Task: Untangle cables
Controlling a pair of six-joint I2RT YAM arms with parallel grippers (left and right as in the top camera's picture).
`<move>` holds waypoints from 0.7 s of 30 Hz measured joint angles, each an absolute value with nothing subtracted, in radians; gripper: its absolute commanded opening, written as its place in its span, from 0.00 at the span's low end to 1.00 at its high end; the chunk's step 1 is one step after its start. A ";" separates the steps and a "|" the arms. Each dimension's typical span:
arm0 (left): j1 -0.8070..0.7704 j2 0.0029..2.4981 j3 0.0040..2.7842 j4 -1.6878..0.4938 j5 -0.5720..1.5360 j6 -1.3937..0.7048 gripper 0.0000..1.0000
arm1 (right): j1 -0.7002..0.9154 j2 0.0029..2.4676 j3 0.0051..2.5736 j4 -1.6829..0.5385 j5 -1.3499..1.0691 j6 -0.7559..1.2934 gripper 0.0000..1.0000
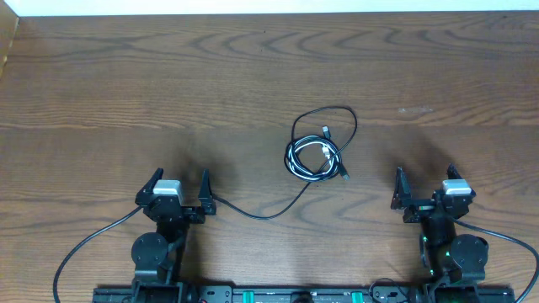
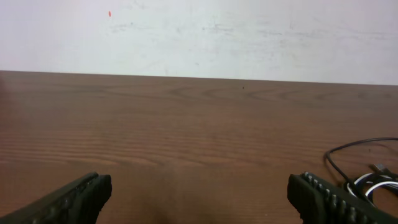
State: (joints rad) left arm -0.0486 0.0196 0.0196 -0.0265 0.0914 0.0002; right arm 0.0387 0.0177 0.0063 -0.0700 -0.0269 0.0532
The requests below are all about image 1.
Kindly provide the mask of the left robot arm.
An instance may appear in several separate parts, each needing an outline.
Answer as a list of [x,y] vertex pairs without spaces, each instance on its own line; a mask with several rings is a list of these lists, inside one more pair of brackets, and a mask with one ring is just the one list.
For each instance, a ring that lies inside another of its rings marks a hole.
[[163,178],[157,169],[136,194],[135,203],[156,223],[156,230],[139,236],[131,248],[135,264],[133,302],[198,302],[197,287],[182,282],[179,272],[189,228],[216,214],[209,171],[202,175],[199,206],[185,206],[181,182]]

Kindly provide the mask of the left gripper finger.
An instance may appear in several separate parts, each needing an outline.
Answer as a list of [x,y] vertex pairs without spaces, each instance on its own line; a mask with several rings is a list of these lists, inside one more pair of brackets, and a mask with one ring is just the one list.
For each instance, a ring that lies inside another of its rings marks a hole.
[[216,214],[216,202],[213,198],[209,170],[203,171],[198,199],[206,215]]
[[157,168],[146,184],[137,192],[136,197],[141,198],[153,194],[153,189],[158,180],[163,176],[163,169]]

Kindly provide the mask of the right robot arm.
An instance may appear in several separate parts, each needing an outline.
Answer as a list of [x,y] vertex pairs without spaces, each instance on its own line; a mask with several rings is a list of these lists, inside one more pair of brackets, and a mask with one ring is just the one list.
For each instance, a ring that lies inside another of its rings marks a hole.
[[457,234],[456,220],[469,212],[475,191],[454,165],[428,199],[416,199],[401,167],[396,170],[391,208],[403,211],[405,223],[421,225],[420,255],[431,280],[411,291],[412,302],[478,302],[477,282],[485,279],[488,243]]

